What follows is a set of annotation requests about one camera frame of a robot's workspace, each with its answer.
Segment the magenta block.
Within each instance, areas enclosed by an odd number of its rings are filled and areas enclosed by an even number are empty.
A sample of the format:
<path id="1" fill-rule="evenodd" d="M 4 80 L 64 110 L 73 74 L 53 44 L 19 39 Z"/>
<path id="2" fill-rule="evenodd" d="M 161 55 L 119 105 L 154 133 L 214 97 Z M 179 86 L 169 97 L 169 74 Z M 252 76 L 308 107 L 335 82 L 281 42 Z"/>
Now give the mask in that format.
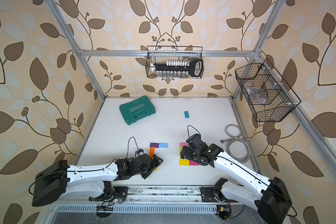
<path id="1" fill-rule="evenodd" d="M 199 164 L 194 161 L 189 161 L 189 166 L 198 166 Z"/>

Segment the orange long block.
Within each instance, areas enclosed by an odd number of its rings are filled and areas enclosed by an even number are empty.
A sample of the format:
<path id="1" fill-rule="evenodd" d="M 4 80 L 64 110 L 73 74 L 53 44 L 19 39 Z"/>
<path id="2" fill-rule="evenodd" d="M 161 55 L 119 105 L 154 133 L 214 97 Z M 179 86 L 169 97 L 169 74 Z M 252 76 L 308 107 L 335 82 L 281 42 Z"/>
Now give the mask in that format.
<path id="1" fill-rule="evenodd" d="M 155 148 L 154 147 L 151 147 L 150 150 L 149 150 L 149 156 L 153 159 L 153 156 L 155 154 Z"/>

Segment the purple block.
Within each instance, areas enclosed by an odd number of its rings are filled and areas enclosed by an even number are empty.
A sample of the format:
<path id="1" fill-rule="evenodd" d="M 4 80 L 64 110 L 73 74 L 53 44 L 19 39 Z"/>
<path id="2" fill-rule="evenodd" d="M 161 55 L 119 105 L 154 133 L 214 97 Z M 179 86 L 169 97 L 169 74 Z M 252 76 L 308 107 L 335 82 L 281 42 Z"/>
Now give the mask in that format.
<path id="1" fill-rule="evenodd" d="M 150 148 L 159 148 L 160 144 L 159 143 L 150 143 Z"/>

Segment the light blue block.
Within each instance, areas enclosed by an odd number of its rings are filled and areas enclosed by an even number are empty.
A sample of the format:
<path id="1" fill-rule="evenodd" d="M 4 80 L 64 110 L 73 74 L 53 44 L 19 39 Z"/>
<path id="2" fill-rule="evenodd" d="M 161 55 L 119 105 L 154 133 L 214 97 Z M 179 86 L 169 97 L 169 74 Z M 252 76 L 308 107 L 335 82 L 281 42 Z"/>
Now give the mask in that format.
<path id="1" fill-rule="evenodd" d="M 168 143 L 159 143 L 159 148 L 168 148 Z"/>

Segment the teal block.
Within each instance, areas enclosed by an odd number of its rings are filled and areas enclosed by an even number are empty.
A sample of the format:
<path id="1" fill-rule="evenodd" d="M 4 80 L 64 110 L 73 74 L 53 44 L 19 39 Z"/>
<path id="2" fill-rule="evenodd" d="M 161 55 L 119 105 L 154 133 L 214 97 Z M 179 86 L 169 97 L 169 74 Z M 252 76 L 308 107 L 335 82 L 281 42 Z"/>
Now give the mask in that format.
<path id="1" fill-rule="evenodd" d="M 188 119 L 189 118 L 189 112 L 188 111 L 184 111 L 184 116 L 185 116 L 186 119 Z"/>

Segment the pink block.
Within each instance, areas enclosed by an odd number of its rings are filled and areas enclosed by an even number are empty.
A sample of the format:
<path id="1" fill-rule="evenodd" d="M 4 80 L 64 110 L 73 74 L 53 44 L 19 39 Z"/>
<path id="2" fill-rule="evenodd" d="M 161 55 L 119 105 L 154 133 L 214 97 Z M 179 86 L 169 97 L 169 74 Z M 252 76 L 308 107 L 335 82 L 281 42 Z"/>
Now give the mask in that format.
<path id="1" fill-rule="evenodd" d="M 180 147 L 183 147 L 183 146 L 187 146 L 188 147 L 189 145 L 186 142 L 181 142 L 180 143 Z"/>

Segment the long yellow-green block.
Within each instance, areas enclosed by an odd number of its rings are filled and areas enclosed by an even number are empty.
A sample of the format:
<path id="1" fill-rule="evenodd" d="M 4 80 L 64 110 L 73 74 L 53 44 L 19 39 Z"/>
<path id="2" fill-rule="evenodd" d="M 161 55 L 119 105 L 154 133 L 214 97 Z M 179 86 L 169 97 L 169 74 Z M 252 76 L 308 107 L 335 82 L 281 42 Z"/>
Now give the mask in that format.
<path id="1" fill-rule="evenodd" d="M 181 154 L 181 153 L 182 153 L 182 150 L 183 150 L 183 147 L 180 147 L 179 160 L 183 160 L 183 159 L 182 159 L 182 154 Z"/>

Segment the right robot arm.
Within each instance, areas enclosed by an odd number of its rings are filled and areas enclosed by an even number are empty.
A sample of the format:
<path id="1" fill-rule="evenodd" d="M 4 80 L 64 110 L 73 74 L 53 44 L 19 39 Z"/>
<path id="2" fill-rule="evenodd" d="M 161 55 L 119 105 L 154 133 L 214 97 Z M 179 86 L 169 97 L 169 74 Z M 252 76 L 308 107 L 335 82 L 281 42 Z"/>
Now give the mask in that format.
<path id="1" fill-rule="evenodd" d="M 256 210 L 268 224 L 284 222 L 293 203 L 280 178 L 270 179 L 254 172 L 233 159 L 218 145 L 207 145 L 200 134 L 190 136 L 186 142 L 188 146 L 182 148 L 181 158 L 202 166 L 210 165 L 239 182 L 236 185 L 220 178 L 213 187 L 213 196 L 217 201 L 231 199 L 240 202 Z"/>

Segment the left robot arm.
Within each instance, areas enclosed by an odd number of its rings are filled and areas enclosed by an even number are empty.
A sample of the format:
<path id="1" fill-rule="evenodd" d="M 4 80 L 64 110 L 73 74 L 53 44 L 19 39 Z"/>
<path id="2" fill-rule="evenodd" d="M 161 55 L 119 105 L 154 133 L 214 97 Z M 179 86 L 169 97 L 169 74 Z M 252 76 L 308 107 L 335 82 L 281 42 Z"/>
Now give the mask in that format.
<path id="1" fill-rule="evenodd" d="M 32 206 L 41 207 L 65 197 L 87 197 L 94 202 L 124 202 L 127 187 L 114 187 L 114 181 L 128 180 L 135 175 L 143 179 L 157 169 L 163 159 L 157 155 L 137 155 L 129 159 L 114 159 L 110 164 L 99 166 L 69 165 L 61 160 L 35 177 L 29 187 Z"/>

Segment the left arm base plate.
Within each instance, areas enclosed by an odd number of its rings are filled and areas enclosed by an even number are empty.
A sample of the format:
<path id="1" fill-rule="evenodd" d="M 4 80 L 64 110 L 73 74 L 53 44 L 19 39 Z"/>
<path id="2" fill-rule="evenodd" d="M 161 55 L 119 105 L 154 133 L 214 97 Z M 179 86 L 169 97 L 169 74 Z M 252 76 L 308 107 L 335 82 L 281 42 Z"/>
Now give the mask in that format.
<path id="1" fill-rule="evenodd" d="M 128 187 L 127 186 L 112 186 L 112 182 L 103 181 L 104 188 L 103 193 L 97 197 L 89 197 L 89 201 L 95 202 L 118 202 L 123 203 L 127 198 Z"/>

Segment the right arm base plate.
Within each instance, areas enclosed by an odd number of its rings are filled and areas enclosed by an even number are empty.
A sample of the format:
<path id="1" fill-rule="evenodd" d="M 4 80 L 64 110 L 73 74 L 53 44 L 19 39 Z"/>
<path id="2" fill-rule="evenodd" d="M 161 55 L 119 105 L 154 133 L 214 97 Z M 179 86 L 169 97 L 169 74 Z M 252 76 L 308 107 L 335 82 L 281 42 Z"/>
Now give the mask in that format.
<path id="1" fill-rule="evenodd" d="M 200 193 L 202 202 L 204 203 L 228 203 L 230 199 L 227 199 L 222 193 L 223 184 L 228 182 L 225 178 L 220 178 L 213 186 L 211 187 L 200 187 Z"/>

